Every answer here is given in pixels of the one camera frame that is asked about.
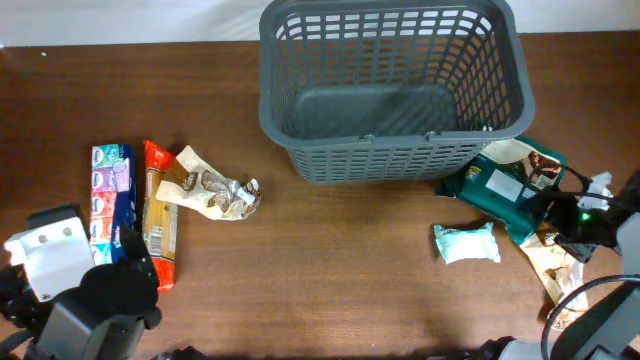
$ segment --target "crumpled wrapper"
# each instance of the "crumpled wrapper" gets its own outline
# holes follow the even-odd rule
[[[529,257],[549,297],[554,304],[558,305],[566,296],[583,285],[584,264],[555,244],[554,237],[555,234],[547,234],[543,244],[538,235],[533,234],[520,245],[520,248]],[[560,312],[553,323],[553,328],[566,329],[588,309],[587,294],[582,293]]]
[[[190,146],[176,156],[165,173],[156,199],[197,210],[212,220],[242,220],[260,205],[255,179],[242,186],[202,160]]]

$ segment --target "gray basket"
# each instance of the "gray basket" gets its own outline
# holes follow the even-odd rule
[[[276,0],[260,45],[260,124],[313,182],[443,177],[533,120],[503,0]]]

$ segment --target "white backdrop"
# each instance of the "white backdrop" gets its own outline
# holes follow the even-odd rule
[[[0,0],[4,46],[257,40],[270,0]],[[520,33],[640,29],[640,0],[507,0]]]

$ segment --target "dark green package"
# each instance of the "dark green package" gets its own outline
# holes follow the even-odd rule
[[[563,155],[523,136],[494,141],[464,168],[445,178],[436,195],[456,197],[495,216],[507,225],[507,232],[519,246],[544,220],[518,209],[536,193],[525,189],[520,194],[523,184],[536,167],[543,165],[531,185],[538,190],[558,185],[564,169],[557,164],[566,162]]]

